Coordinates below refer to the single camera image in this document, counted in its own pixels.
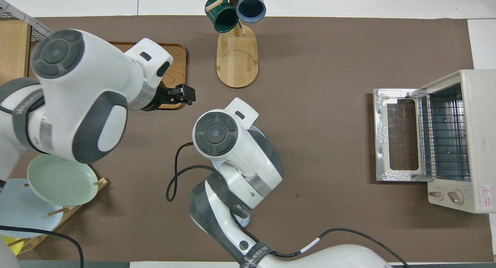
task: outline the green mug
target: green mug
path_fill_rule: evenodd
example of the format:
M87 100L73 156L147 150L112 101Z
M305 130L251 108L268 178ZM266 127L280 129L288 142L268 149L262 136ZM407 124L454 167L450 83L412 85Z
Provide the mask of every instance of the green mug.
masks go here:
M218 0L207 0L205 8ZM210 21L214 24L214 28L219 33L227 33L234 29L238 24L238 14L228 0L222 0L222 3L211 10L205 10Z

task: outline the metal mesh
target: metal mesh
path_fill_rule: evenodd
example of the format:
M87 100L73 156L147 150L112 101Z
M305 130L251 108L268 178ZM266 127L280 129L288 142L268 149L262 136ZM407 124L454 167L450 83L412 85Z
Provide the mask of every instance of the metal mesh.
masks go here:
M4 0L0 0L0 4L3 4L0 6L0 19L20 19L31 26L31 42L38 42L44 39L46 35L52 33L49 28L39 23L39 21L36 21L36 19L16 9Z
M3 7L0 7L0 19L14 19L15 17L5 10Z
M427 176L470 181L465 114L460 85L419 103L422 167Z

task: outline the warning label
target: warning label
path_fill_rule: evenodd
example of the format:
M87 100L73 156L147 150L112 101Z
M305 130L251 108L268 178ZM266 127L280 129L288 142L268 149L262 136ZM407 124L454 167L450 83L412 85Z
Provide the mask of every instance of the warning label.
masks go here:
M491 187L489 185L481 186L480 194L482 196L482 208L491 208Z

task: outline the blue mug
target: blue mug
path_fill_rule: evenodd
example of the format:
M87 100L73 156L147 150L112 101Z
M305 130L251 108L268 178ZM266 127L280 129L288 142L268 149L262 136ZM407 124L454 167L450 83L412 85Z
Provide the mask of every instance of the blue mug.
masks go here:
M246 23L255 23L262 20L265 16L264 0L238 0L236 14L241 21Z

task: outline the plate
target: plate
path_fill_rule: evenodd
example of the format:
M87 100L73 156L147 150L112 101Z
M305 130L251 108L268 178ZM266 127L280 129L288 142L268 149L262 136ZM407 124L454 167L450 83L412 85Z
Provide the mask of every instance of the plate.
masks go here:
M12 238L12 237L9 237L9 236L2 236L2 239L3 241L9 245L10 243L13 243L17 240L20 240L20 238ZM21 250L22 250L22 247L24 245L24 241L20 242L20 243L17 243L16 245L12 245L9 247L9 249L15 254L15 255L18 255Z
M0 194L0 224L52 231L59 225L63 213L47 217L60 207L40 199L30 187L22 187L27 179L9 179ZM0 230L13 238L32 238L39 233Z
M28 180L33 192L44 201L58 206L79 206L92 200L98 179L87 164L54 155L40 155L28 166Z

